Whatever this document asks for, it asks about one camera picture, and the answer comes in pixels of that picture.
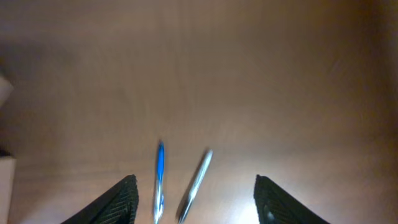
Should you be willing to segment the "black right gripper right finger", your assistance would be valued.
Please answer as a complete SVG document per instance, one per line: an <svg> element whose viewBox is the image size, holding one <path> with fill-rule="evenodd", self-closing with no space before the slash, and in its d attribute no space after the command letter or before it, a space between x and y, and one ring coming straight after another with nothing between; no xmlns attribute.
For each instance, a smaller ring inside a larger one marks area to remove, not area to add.
<svg viewBox="0 0 398 224"><path fill-rule="evenodd" d="M254 200L260 224L328 224L266 176L256 176Z"/></svg>

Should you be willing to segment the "brown cardboard box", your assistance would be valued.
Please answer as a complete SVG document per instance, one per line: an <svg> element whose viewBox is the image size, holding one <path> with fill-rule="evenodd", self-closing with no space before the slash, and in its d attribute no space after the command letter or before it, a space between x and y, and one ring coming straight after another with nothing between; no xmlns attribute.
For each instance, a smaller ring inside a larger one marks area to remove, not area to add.
<svg viewBox="0 0 398 224"><path fill-rule="evenodd" d="M13 87L1 76L1 106L6 102ZM1 224L8 222L12 197L12 186L16 160L5 150L1 149Z"/></svg>

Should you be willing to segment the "blue pen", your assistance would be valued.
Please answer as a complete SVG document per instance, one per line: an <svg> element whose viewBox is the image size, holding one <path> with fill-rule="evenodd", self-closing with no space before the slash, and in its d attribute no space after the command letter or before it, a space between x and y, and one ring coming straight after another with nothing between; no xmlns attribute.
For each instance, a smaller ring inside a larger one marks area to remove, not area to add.
<svg viewBox="0 0 398 224"><path fill-rule="evenodd" d="M154 224L159 224L164 211L164 192L163 179L165 169L165 149L164 143L159 142L156 158L156 173L155 173L155 187L154 187Z"/></svg>

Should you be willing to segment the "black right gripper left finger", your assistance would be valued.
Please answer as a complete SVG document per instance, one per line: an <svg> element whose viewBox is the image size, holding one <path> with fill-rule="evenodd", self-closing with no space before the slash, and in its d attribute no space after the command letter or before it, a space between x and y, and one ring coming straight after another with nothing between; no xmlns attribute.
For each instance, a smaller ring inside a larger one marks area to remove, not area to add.
<svg viewBox="0 0 398 224"><path fill-rule="evenodd" d="M62 224L134 224L139 203L135 175L127 175Z"/></svg>

